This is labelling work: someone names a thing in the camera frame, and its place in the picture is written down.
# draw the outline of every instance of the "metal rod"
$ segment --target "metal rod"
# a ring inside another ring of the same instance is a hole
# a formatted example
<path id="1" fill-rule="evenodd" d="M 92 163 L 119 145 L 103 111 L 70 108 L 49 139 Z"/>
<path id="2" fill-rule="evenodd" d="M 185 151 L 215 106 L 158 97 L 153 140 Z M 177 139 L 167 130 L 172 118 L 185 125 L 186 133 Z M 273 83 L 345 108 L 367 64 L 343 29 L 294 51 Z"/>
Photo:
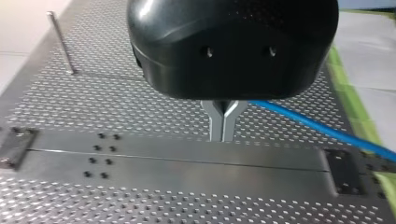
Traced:
<path id="1" fill-rule="evenodd" d="M 66 62 L 67 73 L 70 75 L 73 75 L 75 73 L 75 70 L 73 68 L 73 65 L 71 64 L 70 56 L 67 53 L 67 47 L 66 47 L 66 44 L 64 43 L 64 37 L 63 37 L 61 29 L 59 27 L 59 23 L 56 20 L 55 13 L 53 11 L 48 11 L 47 16 L 49 18 L 49 21 L 50 21 L 53 29 L 55 30 L 55 34 L 59 40 L 59 44 L 61 46 L 61 52 L 62 52 L 62 55 L 64 56 L 64 61 Z"/>

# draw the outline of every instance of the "metal bracket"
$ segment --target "metal bracket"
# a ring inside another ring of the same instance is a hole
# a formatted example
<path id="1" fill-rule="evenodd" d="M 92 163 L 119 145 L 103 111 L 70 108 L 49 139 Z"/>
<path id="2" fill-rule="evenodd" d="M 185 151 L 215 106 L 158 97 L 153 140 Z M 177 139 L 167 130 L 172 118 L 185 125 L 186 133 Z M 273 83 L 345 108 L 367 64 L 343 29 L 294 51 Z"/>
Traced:
<path id="1" fill-rule="evenodd" d="M 16 170 L 36 134 L 37 131 L 33 129 L 11 128 L 0 147 L 0 168 Z"/>
<path id="2" fill-rule="evenodd" d="M 326 149 L 325 152 L 337 193 L 365 194 L 360 174 L 352 155 L 344 150 Z"/>
<path id="3" fill-rule="evenodd" d="M 201 106 L 210 119 L 210 141 L 233 141 L 236 119 L 248 107 L 248 102 L 201 101 Z"/>

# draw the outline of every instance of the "screw hole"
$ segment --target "screw hole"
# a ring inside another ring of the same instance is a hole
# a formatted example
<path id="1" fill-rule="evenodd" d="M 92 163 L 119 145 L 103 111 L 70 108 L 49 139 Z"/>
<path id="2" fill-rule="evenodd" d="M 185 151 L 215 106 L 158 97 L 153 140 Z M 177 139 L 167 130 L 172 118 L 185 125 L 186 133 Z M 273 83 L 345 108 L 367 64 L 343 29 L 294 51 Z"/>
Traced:
<path id="1" fill-rule="evenodd" d="M 209 46 L 203 46 L 201 47 L 201 55 L 203 55 L 206 58 L 211 58 L 213 57 L 213 49 L 210 48 Z"/>
<path id="2" fill-rule="evenodd" d="M 275 47 L 264 47 L 262 49 L 262 55 L 264 57 L 272 57 L 274 58 L 276 56 L 276 48 Z"/>

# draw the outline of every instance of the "blue tube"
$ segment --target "blue tube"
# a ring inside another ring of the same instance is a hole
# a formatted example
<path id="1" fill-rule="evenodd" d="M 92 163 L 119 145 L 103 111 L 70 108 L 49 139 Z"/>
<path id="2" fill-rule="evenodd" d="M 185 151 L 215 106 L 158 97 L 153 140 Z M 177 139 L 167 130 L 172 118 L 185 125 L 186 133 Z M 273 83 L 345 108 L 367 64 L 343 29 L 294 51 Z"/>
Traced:
<path id="1" fill-rule="evenodd" d="M 352 136 L 352 135 L 349 135 L 347 133 L 339 132 L 339 131 L 337 131 L 337 130 L 335 130 L 333 128 L 330 128 L 330 127 L 328 127 L 328 126 L 326 126 L 324 124 L 321 124 L 321 123 L 319 123 L 317 121 L 309 119 L 309 118 L 307 118 L 306 116 L 304 116 L 302 114 L 299 114 L 299 113 L 296 113 L 294 111 L 288 110 L 287 108 L 285 108 L 285 107 L 283 107 L 281 105 L 272 104 L 272 103 L 269 103 L 267 101 L 250 101 L 250 102 L 255 104 L 255 105 L 260 105 L 260 106 L 262 106 L 264 108 L 267 108 L 269 110 L 273 110 L 273 111 L 275 111 L 275 112 L 277 112 L 277 113 L 279 113 L 281 115 L 284 115 L 287 118 L 295 119 L 295 120 L 301 122 L 302 124 L 304 124 L 304 125 L 306 125 L 306 126 L 308 126 L 310 128 L 318 130 L 321 133 L 326 133 L 330 137 L 333 137 L 333 138 L 336 138 L 336 139 L 341 140 L 343 142 L 349 143 L 349 144 L 351 144 L 352 146 L 355 146 L 355 147 L 361 147 L 361 148 L 368 149 L 368 150 L 374 152 L 375 154 L 377 154 L 377 155 L 379 155 L 379 156 L 381 156 L 383 158 L 386 158 L 386 159 L 389 159 L 391 161 L 395 161 L 396 162 L 396 152 L 391 151 L 391 150 L 389 150 L 387 148 L 384 148 L 384 147 L 378 146 L 376 144 L 367 142 L 367 141 L 365 141 L 363 139 L 360 139 L 360 138 L 358 138 L 356 136 Z"/>

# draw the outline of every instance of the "perforated metal plate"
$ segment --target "perforated metal plate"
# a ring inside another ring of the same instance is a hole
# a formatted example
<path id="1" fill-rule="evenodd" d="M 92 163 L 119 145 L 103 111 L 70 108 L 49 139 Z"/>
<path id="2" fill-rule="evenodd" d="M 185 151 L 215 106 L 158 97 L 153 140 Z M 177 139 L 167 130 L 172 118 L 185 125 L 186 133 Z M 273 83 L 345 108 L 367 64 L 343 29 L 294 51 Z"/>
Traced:
<path id="1" fill-rule="evenodd" d="M 54 45 L 52 56 L 8 122 L 50 130 L 208 140 L 208 116 L 198 102 L 162 96 L 143 80 L 129 43 L 125 8 L 126 1 L 88 1 L 65 32 L 77 76 L 66 74 Z M 278 103 L 350 132 L 327 69 L 323 69 L 308 91 Z M 343 147 L 255 105 L 239 117 L 234 140 L 271 147 Z"/>
<path id="2" fill-rule="evenodd" d="M 378 207 L 0 177 L 3 223 L 384 223 Z"/>

